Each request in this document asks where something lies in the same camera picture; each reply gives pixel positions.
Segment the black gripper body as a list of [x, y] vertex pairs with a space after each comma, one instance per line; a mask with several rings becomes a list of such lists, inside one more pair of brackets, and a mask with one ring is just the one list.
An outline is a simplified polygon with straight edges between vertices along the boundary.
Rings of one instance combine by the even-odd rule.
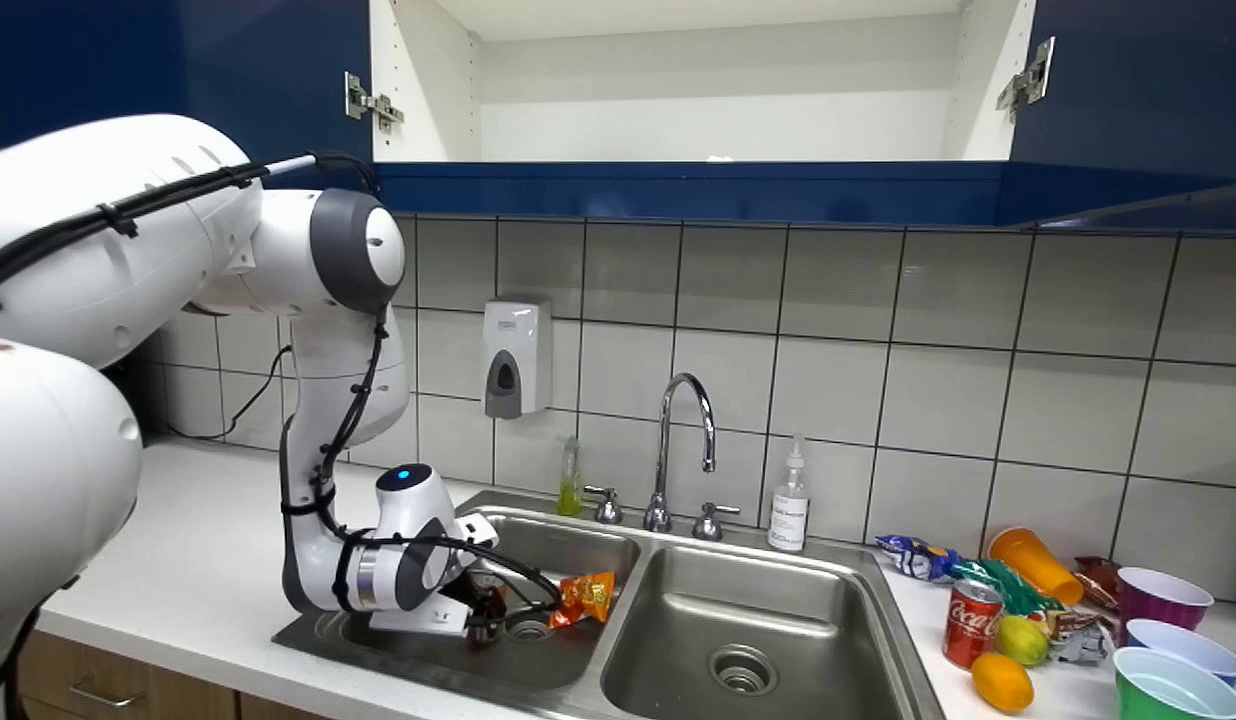
[[561, 608], [561, 585], [512, 562], [478, 562], [442, 587], [442, 602], [469, 608], [462, 640], [492, 647], [514, 626], [546, 622]]

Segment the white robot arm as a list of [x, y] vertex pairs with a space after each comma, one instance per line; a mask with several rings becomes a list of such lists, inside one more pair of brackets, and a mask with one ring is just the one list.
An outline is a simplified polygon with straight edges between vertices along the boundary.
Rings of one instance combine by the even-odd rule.
[[122, 365], [181, 369], [195, 434], [230, 435], [219, 372], [290, 380], [280, 422], [282, 596], [379, 631], [489, 643], [514, 626], [478, 575], [495, 528], [427, 466], [335, 520], [335, 460], [409, 410], [397, 297], [409, 238], [355, 189], [290, 189], [277, 159], [170, 114], [0, 150], [0, 720], [38, 608], [137, 511], [145, 412]]

